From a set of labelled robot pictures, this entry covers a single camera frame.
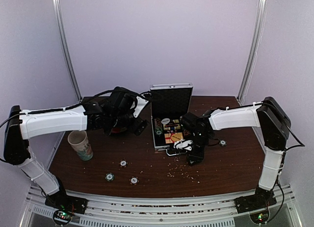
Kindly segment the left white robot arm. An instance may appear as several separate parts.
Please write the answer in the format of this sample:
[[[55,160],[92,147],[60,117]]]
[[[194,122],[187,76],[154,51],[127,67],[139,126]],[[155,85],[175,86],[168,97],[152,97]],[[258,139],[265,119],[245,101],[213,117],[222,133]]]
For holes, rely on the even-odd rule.
[[[48,157],[55,153],[52,146],[57,137],[68,131],[98,129],[111,134],[115,127],[124,127],[139,135],[147,126],[140,113],[151,101],[149,91],[137,93],[115,87],[65,107],[27,110],[14,105],[1,123],[5,127],[2,161],[17,166],[51,196],[59,209],[66,209],[71,204],[70,197],[47,169]]]

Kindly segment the black poker chip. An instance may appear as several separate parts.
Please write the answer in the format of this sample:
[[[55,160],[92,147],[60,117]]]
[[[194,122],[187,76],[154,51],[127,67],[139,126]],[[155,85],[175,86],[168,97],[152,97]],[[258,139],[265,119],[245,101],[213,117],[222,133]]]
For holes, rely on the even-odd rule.
[[[138,177],[131,177],[130,178],[130,184],[136,185],[137,183],[139,183]]]
[[[128,166],[128,162],[126,160],[121,160],[119,165],[120,165],[120,167],[125,168]]]

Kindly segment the red Texas Hold'em card box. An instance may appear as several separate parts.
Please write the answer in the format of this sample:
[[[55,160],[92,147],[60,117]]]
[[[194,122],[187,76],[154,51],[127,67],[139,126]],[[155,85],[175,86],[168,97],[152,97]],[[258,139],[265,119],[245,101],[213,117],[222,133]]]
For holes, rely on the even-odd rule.
[[[165,133],[164,139],[166,144],[172,144],[183,139],[183,133]]]

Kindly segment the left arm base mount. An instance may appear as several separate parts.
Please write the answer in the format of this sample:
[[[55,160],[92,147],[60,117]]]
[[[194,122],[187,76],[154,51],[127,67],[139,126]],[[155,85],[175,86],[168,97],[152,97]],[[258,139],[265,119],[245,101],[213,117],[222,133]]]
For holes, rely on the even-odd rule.
[[[52,220],[57,226],[63,227],[69,224],[75,214],[84,214],[86,211],[87,199],[69,196],[68,201],[67,205],[56,204],[51,198],[46,197],[45,205],[56,208],[52,214]]]

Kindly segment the aluminium poker case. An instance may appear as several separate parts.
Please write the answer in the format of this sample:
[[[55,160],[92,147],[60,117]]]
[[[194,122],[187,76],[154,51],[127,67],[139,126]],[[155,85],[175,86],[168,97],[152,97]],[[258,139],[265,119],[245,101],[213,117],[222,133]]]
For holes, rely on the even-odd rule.
[[[184,138],[180,117],[189,110],[193,84],[155,84],[150,91],[154,97],[151,103],[154,150],[171,150],[175,142]]]

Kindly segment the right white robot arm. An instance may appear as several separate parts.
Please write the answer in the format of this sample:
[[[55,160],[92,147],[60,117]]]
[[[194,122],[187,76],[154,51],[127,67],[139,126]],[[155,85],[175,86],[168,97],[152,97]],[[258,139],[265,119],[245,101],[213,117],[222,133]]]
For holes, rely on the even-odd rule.
[[[215,131],[259,127],[262,130],[265,145],[265,159],[258,187],[251,203],[262,208],[270,201],[270,193],[282,167],[284,152],[290,132],[291,121],[273,97],[260,102],[235,108],[219,107],[208,110],[201,116],[187,113],[180,118],[180,126],[190,133],[188,139],[174,143],[174,148],[185,150],[187,160],[193,165],[203,160],[204,148],[214,137]]]

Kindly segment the yellow round button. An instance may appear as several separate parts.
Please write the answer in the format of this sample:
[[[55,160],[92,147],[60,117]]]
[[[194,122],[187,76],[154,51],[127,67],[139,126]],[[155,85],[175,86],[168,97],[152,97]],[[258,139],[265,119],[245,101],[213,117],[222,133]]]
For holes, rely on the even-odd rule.
[[[171,136],[171,139],[172,139],[173,141],[178,141],[178,140],[181,140],[181,137],[178,136],[178,135],[173,134],[173,135]]]

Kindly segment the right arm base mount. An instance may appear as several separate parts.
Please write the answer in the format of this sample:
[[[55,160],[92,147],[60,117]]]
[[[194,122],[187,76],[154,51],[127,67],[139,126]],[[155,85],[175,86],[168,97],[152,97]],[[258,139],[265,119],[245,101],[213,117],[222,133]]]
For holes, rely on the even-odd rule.
[[[270,219],[269,207],[277,203],[272,191],[241,196],[234,200],[237,213],[249,213],[254,224],[263,225]]]

